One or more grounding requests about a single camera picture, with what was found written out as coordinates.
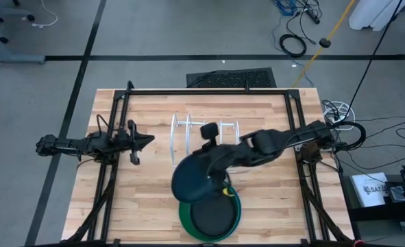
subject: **white cable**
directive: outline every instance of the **white cable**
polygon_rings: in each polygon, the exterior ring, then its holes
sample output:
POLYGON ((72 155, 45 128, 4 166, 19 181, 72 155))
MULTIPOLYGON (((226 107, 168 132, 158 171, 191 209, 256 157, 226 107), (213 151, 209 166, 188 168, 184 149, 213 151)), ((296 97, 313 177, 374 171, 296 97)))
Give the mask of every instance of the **white cable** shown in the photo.
POLYGON ((52 23, 50 23, 50 24, 37 24, 37 23, 32 23, 32 27, 39 27, 39 28, 49 27, 49 26, 53 25, 54 23, 56 23, 59 18, 58 18, 58 16, 57 16, 55 13, 53 13, 52 11, 48 10, 48 9, 45 7, 44 0, 40 0, 40 2, 42 3, 42 7, 44 8, 44 10, 47 11, 48 13, 52 14, 56 19, 54 20, 54 22, 52 22, 52 23))
MULTIPOLYGON (((339 114, 339 119, 331 119, 333 123, 337 123, 342 121, 342 119, 347 119, 350 116, 350 113, 348 112, 348 109, 350 109, 350 112, 352 113, 353 116, 353 122, 356 121, 356 116, 354 114, 354 110, 353 108, 349 108, 349 105, 344 103, 344 102, 331 102, 332 104, 334 104, 334 106, 338 109, 338 114, 339 114)), ((324 116, 326 116, 327 114, 335 114, 335 112, 333 111, 333 108, 329 107, 328 104, 323 103, 324 105, 324 116)), ((340 130, 340 131, 347 131, 347 130, 352 130, 354 126, 350 127, 350 128, 335 128, 335 130, 340 130)))

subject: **yellow pole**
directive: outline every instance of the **yellow pole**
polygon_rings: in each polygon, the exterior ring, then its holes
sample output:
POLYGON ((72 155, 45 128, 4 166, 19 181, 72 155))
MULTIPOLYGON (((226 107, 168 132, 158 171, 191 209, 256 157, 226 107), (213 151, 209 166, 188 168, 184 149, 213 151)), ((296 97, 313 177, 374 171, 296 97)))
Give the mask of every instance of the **yellow pole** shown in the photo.
MULTIPOLYGON (((345 8, 344 13, 342 14, 342 16, 340 17, 338 23, 333 27, 333 31, 329 34, 329 36, 327 37, 327 40, 330 41, 330 39, 332 39, 333 35, 336 33, 336 31, 338 30, 339 26, 341 25, 341 23, 344 21, 345 17, 347 16, 348 12, 350 11, 350 9, 352 8, 354 2, 356 2, 356 0, 352 0, 350 1, 350 3, 348 4, 348 6, 345 8)), ((323 47, 320 47, 319 50, 317 51, 317 53, 312 57, 312 59, 310 59, 306 66, 304 67, 303 71, 301 71, 300 75, 297 78, 297 81, 292 84, 292 87, 296 87, 298 82, 303 78, 305 72, 307 71, 307 69, 311 66, 311 64, 313 63, 313 61, 323 52, 323 47)))

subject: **black cord bundle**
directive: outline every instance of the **black cord bundle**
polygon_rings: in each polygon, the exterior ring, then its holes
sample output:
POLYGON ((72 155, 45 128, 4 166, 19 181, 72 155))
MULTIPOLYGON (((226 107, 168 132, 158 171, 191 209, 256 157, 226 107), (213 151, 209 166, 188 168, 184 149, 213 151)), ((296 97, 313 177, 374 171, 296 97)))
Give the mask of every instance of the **black cord bundle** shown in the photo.
MULTIPOLYGON (((392 119, 392 118, 405 118, 405 116, 381 117, 381 118, 365 119, 365 120, 358 120, 358 121, 375 121, 375 120, 392 119)), ((366 137, 366 139, 368 139, 368 138, 370 138, 370 137, 373 137, 373 136, 376 136, 377 134, 383 133, 383 132, 385 132, 386 130, 389 130, 389 129, 392 129, 392 128, 401 126, 401 125, 403 125, 403 124, 405 124, 405 121, 403 121, 402 123, 398 123, 398 124, 392 125, 392 126, 390 126, 390 127, 386 127, 386 128, 384 128, 383 130, 381 130, 381 131, 379 131, 379 132, 377 132, 377 133, 375 133, 375 134, 369 135, 368 137, 366 137)), ((395 133, 396 133, 396 135, 397 135, 398 137, 400 137, 400 138, 402 138, 403 140, 405 140, 405 128, 398 128, 397 130, 395 130, 395 133)), ((357 148, 378 148, 378 147, 387 147, 387 146, 388 146, 388 147, 405 148, 405 145, 400 145, 400 144, 395 144, 395 143, 382 144, 382 145, 370 145, 370 146, 362 146, 362 147, 359 146, 359 147, 357 147, 357 148)), ((364 170, 378 169, 378 168, 386 167, 386 166, 389 166, 389 165, 392 165, 392 164, 396 164, 396 163, 399 163, 400 161, 404 161, 404 160, 405 160, 405 157, 404 157, 404 158, 398 158, 396 161, 392 161, 392 162, 388 162, 388 163, 385 163, 385 164, 377 165, 377 166, 375 166, 375 167, 363 167, 363 166, 359 165, 359 164, 354 160, 354 157, 352 156, 352 154, 351 154, 350 152, 348 152, 348 151, 351 151, 351 150, 346 150, 346 151, 347 151, 347 153, 348 153, 348 155, 349 155, 351 161, 353 162, 353 164, 355 164, 355 166, 357 166, 358 168, 364 169, 364 170)), ((361 172, 361 173, 363 173, 363 174, 366 174, 365 172, 363 172, 363 171, 359 170, 358 168, 356 168, 356 167, 350 165, 349 163, 340 160, 337 155, 336 155, 336 159, 338 160, 338 162, 344 163, 344 164, 350 166, 351 168, 357 170, 358 172, 361 172)))
POLYGON ((301 6, 296 6, 296 8, 302 9, 302 10, 300 10, 299 12, 296 12, 296 13, 293 15, 293 17, 290 18, 289 21, 287 21, 287 23, 286 23, 286 29, 288 30, 288 32, 289 32, 290 34, 285 34, 285 35, 283 35, 283 36, 280 37, 280 41, 279 41, 279 42, 280 42, 280 47, 281 47, 281 49, 282 49, 286 54, 288 54, 290 57, 292 57, 292 58, 299 58, 299 57, 302 57, 302 56, 307 52, 307 45, 306 45, 306 42, 304 42, 304 39, 308 40, 310 43, 312 43, 312 44, 314 44, 314 45, 317 44, 314 40, 312 40, 311 38, 309 38, 309 37, 307 36, 307 34, 306 34, 305 31, 304 31, 303 25, 302 25, 303 14, 304 14, 304 12, 307 11, 307 10, 312 10, 314 13, 316 12, 316 15, 317 15, 319 18, 321 18, 321 16, 322 16, 322 11, 321 11, 321 8, 319 7, 319 2, 318 2, 317 0, 313 0, 313 1, 315 2, 315 4, 313 4, 313 3, 312 3, 312 4, 308 4, 308 0, 301 0, 301 1, 300 1, 300 0, 296 0, 296 3, 301 4, 301 6), (318 10, 313 9, 312 6, 317 6, 317 7, 318 7, 318 10), (302 33, 303 33, 304 36, 299 36, 299 35, 297 35, 296 33, 292 32, 292 30, 289 28, 289 23, 290 23, 293 19, 297 18, 298 16, 299 16, 299 27, 301 28, 301 31, 302 31, 302 33), (289 51, 289 50, 284 46, 284 41, 285 41, 286 39, 289 39, 289 38, 294 38, 295 40, 298 40, 298 42, 299 42, 299 43, 302 45, 302 47, 303 47, 303 49, 302 49, 301 52, 299 52, 299 53, 293 53, 292 51, 289 51))
MULTIPOLYGON (((282 18, 283 18, 283 16, 280 16, 280 18, 278 19, 278 24, 272 29, 272 32, 271 32, 272 38, 273 38, 273 46, 277 51, 284 52, 291 59, 291 61, 293 63, 295 63, 296 65, 298 65, 301 68, 305 69, 305 66, 302 63, 299 63, 299 62, 295 61, 289 53, 287 53, 285 50, 279 49, 277 47, 277 38, 276 38, 275 31, 277 30, 277 28, 279 28, 281 26, 282 18)), ((312 80, 309 79, 309 77, 307 76, 307 73, 304 73, 304 77, 309 81, 309 83, 310 83, 310 85, 312 87, 315 87, 315 84, 312 82, 312 80)))

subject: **black floor stripe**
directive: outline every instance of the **black floor stripe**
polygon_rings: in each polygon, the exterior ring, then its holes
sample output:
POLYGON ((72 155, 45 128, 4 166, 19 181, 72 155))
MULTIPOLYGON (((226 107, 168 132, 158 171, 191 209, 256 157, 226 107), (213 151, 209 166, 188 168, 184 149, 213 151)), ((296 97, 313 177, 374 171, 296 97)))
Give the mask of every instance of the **black floor stripe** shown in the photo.
POLYGON ((45 56, 45 61, 82 61, 83 56, 45 56))
MULTIPOLYGON (((95 37, 97 35, 97 30, 99 29, 100 20, 103 15, 103 10, 105 9, 105 4, 106 0, 100 1, 93 27, 91 28, 91 33, 86 44, 85 52, 82 57, 82 63, 80 64, 79 71, 77 72, 77 77, 74 83, 73 91, 71 92, 70 101, 65 111, 64 121, 62 122, 62 126, 58 136, 58 138, 60 139, 66 138, 66 135, 70 128, 70 123, 73 117, 77 97, 79 96, 80 88, 82 86, 85 70, 89 61, 89 56, 91 55, 91 51, 93 50, 95 37)), ((33 216, 32 224, 30 225, 29 233, 27 234, 27 239, 25 240, 26 246, 34 246, 36 243, 36 238, 39 234, 39 228, 42 223, 42 219, 44 218, 45 209, 50 197, 51 188, 53 187, 54 178, 58 170, 59 160, 60 155, 53 156, 51 159, 49 170, 45 177, 44 185, 42 186, 42 191, 38 200, 38 205, 33 216)))
MULTIPOLYGON (((313 55, 304 55, 296 60, 307 61, 313 55)), ((46 61, 81 61, 82 56, 46 56, 46 61)), ((405 54, 395 55, 320 55, 317 60, 325 61, 353 61, 353 60, 405 60, 405 54)), ((147 55, 120 56, 103 55, 90 56, 89 61, 196 61, 196 60, 290 60, 286 55, 147 55)))

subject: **black cable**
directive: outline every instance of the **black cable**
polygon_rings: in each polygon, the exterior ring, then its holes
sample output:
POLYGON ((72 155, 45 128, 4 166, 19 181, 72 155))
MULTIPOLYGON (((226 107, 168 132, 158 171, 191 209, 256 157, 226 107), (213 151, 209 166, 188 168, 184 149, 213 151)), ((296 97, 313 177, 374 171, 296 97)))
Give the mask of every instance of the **black cable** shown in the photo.
POLYGON ((316 45, 317 43, 315 41, 313 41, 312 39, 310 39, 309 37, 307 37, 307 34, 304 32, 303 24, 301 22, 301 20, 303 19, 303 14, 304 14, 304 11, 301 11, 301 14, 299 16, 299 28, 301 28, 301 32, 303 32, 304 38, 309 40, 310 43, 316 45))
POLYGON ((392 237, 392 235, 385 236, 385 237, 379 237, 377 239, 367 240, 367 241, 364 241, 364 243, 371 243, 371 242, 379 241, 379 240, 386 239, 386 238, 389 238, 389 237, 392 237))
MULTIPOLYGON (((401 131, 403 131, 403 130, 405 130, 405 128, 399 128, 399 129, 397 129, 397 130, 395 131, 395 133, 396 133, 399 137, 405 139, 405 137, 403 137, 402 134, 399 133, 399 131, 401 132, 401 131)), ((398 144, 384 144, 384 145, 377 145, 377 146, 378 146, 378 147, 379 147, 379 146, 399 146, 399 147, 405 148, 405 145, 398 145, 398 144)), ((354 161, 354 159, 353 159, 352 154, 350 154, 349 152, 347 152, 347 153, 350 155, 350 158, 351 158, 351 160, 353 161, 353 163, 357 165, 357 163, 356 163, 356 162, 354 161)), ((386 167, 386 166, 388 166, 388 165, 392 165, 392 164, 395 164, 395 163, 398 163, 398 162, 404 161, 404 160, 405 160, 405 157, 404 157, 404 158, 397 159, 396 161, 389 162, 389 163, 385 163, 385 164, 383 164, 383 165, 378 165, 378 166, 375 166, 375 167, 363 167, 363 166, 360 166, 360 165, 357 165, 357 166, 358 166, 359 168, 361 168, 361 169, 370 170, 370 169, 377 169, 377 168, 381 168, 381 167, 386 167)))
MULTIPOLYGON (((338 119, 338 120, 341 119, 341 116, 339 115, 339 110, 338 110, 338 108, 337 108, 331 101, 324 99, 323 101, 321 101, 321 103, 322 103, 324 106, 328 106, 330 109, 332 109, 332 115, 333 115, 334 119, 338 119)), ((327 117, 327 115, 330 115, 330 113, 324 115, 324 118, 326 119, 326 121, 327 121, 329 124, 333 124, 333 121, 331 121, 331 120, 327 117)))
POLYGON ((331 166, 331 165, 329 165, 329 164, 327 164, 327 163, 324 163, 323 161, 319 161, 321 164, 323 164, 323 165, 327 165, 328 167, 330 167, 330 168, 332 168, 333 170, 335 170, 337 173, 339 173, 339 170, 338 170, 338 168, 336 168, 336 167, 334 167, 334 166, 331 166))
POLYGON ((398 123, 398 124, 395 124, 395 125, 393 125, 393 126, 387 127, 387 128, 385 128, 385 129, 383 129, 383 130, 381 130, 381 131, 379 131, 379 132, 376 132, 376 133, 374 133, 374 134, 371 134, 371 135, 369 135, 367 138, 374 137, 374 136, 377 135, 377 134, 383 133, 383 132, 386 131, 386 130, 392 129, 392 128, 394 128, 394 127, 397 127, 397 126, 400 126, 400 125, 403 125, 403 124, 405 124, 405 121, 402 122, 402 123, 398 123))
POLYGON ((296 34, 285 34, 285 35, 281 36, 280 37, 280 48, 292 58, 302 57, 304 54, 306 54, 306 51, 307 51, 306 42, 304 42, 304 40, 302 38, 300 38, 299 36, 297 36, 296 34), (302 44, 303 50, 300 53, 293 53, 293 52, 289 51, 284 46, 284 41, 288 38, 294 38, 295 40, 298 40, 302 44))
MULTIPOLYGON (((302 63, 299 63, 297 61, 295 61, 291 55, 289 55, 288 53, 286 53, 284 50, 281 50, 277 47, 277 38, 275 37, 275 31, 277 30, 277 28, 279 28, 282 24, 282 18, 283 16, 280 16, 280 18, 278 19, 278 25, 276 25, 273 29, 272 29, 272 38, 273 38, 273 46, 277 51, 281 51, 283 53, 285 53, 293 63, 295 63, 296 65, 300 66, 301 68, 305 69, 305 66, 302 63)), ((312 85, 312 87, 315 87, 315 84, 309 79, 309 77, 307 76, 307 73, 304 72, 304 77, 309 81, 310 85, 312 85)))
POLYGON ((307 1, 302 3, 302 2, 300 2, 300 1, 297 0, 297 2, 300 3, 300 4, 302 4, 303 7, 299 7, 299 8, 302 8, 303 10, 297 12, 294 16, 292 16, 292 17, 289 19, 289 21, 286 22, 286 29, 287 29, 287 31, 290 32, 291 34, 285 34, 285 35, 283 35, 283 36, 280 37, 280 47, 281 47, 281 49, 282 49, 286 54, 288 54, 289 56, 291 56, 292 58, 299 58, 299 57, 302 57, 304 54, 306 54, 306 52, 307 52, 307 45, 306 45, 306 42, 304 42, 303 39, 306 39, 306 40, 308 40, 310 43, 316 45, 316 42, 315 42, 314 40, 312 40, 311 38, 309 38, 309 37, 306 35, 306 33, 305 33, 305 31, 304 31, 304 28, 303 28, 303 25, 302 25, 302 18, 303 18, 304 11, 306 11, 306 7, 305 7, 305 6, 307 5, 307 1), (301 31, 302 31, 302 33, 303 33, 304 36, 299 36, 299 35, 297 35, 295 32, 293 32, 293 31, 289 28, 289 23, 290 23, 293 19, 297 18, 298 16, 299 16, 299 27, 301 28, 301 31), (293 53, 293 52, 289 51, 289 50, 284 46, 284 41, 285 41, 286 39, 288 39, 288 38, 294 38, 294 39, 298 40, 298 41, 302 44, 302 47, 303 47, 302 51, 299 52, 299 53, 293 53))
POLYGON ((360 137, 357 141, 351 143, 351 144, 345 144, 344 146, 338 146, 336 147, 336 151, 352 151, 355 150, 357 148, 359 148, 366 140, 366 136, 367 136, 367 131, 365 130, 365 128, 360 125, 359 123, 355 123, 355 122, 351 122, 351 121, 340 121, 337 123, 334 123, 332 125, 333 128, 335 127, 339 127, 339 126, 353 126, 355 128, 357 128, 360 132, 360 137))
MULTIPOLYGON (((393 15, 391 15, 392 17, 394 17, 395 14, 397 14, 397 11, 399 10, 399 7, 400 7, 400 4, 402 4, 402 1, 403 1, 403 0, 399 0, 399 4, 397 4, 397 7, 395 8, 393 15)), ((386 25, 385 30, 384 30, 382 36, 380 37, 380 40, 379 40, 378 44, 376 45, 376 48, 374 49, 374 52, 373 52, 371 58, 369 59, 367 68, 365 69, 365 72, 364 72, 364 74, 362 75, 362 78, 360 79, 360 82, 359 82, 359 84, 358 84, 356 90, 354 91, 353 98, 352 98, 352 100, 351 100, 351 102, 350 102, 350 105, 348 106, 348 110, 347 110, 348 113, 350 112, 350 109, 352 108, 354 99, 356 98, 356 96, 357 96, 357 94, 358 94, 358 92, 359 92, 360 86, 362 86, 362 83, 364 82, 365 76, 366 76, 367 73, 368 73, 369 67, 371 66, 371 63, 373 62, 373 57, 376 55, 376 52, 379 50, 379 46, 380 46, 380 44, 382 44, 382 41, 383 41, 383 38, 385 37, 385 34, 388 32, 388 29, 389 29, 390 24, 391 24, 391 20, 390 20, 390 21, 388 22, 388 24, 386 25)))
POLYGON ((336 162, 336 160, 337 160, 338 163, 339 163, 339 165, 341 165, 341 163, 344 163, 344 164, 348 165, 349 167, 355 169, 356 171, 360 172, 361 174, 364 174, 364 175, 366 175, 367 177, 369 177, 369 178, 371 178, 371 179, 374 179, 374 180, 376 180, 376 181, 378 181, 378 182, 381 182, 381 183, 384 183, 384 184, 385 184, 384 181, 379 180, 379 179, 377 179, 377 178, 374 178, 374 177, 370 176, 369 174, 365 173, 364 171, 361 171, 361 170, 359 170, 358 168, 356 168, 356 167, 350 165, 349 163, 347 163, 347 162, 345 162, 345 161, 342 161, 342 160, 338 157, 337 154, 334 154, 334 155, 336 156, 336 159, 335 159, 333 156, 332 156, 332 158, 335 160, 335 162, 336 162))
POLYGON ((82 161, 81 163, 77 164, 76 169, 79 169, 80 165, 82 165, 82 164, 84 164, 84 163, 87 163, 87 162, 89 162, 89 161, 93 161, 93 160, 94 160, 94 158, 89 158, 89 159, 87 159, 87 160, 85 160, 85 161, 82 161))
POLYGON ((385 119, 393 119, 393 118, 405 118, 405 116, 391 116, 391 117, 377 117, 374 119, 361 119, 356 121, 376 121, 376 120, 385 120, 385 119))

